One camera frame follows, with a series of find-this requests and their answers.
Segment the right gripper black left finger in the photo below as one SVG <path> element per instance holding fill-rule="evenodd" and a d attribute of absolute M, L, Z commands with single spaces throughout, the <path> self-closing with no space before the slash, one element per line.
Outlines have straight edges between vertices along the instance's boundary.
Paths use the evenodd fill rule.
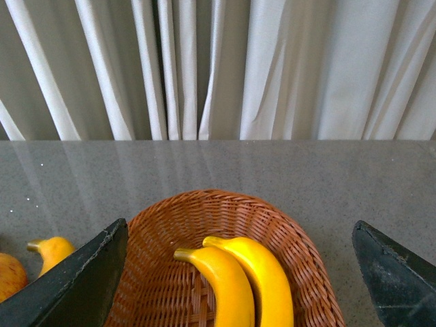
<path fill-rule="evenodd" d="M 2 326 L 103 326 L 127 254 L 117 219 L 46 274 L 1 303 Z"/>

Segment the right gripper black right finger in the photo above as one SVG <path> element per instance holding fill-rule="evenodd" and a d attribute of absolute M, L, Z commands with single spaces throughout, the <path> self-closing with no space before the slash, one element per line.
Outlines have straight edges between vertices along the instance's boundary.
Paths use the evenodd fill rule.
<path fill-rule="evenodd" d="M 434 326 L 435 266 L 363 220 L 352 243 L 382 324 Z"/>

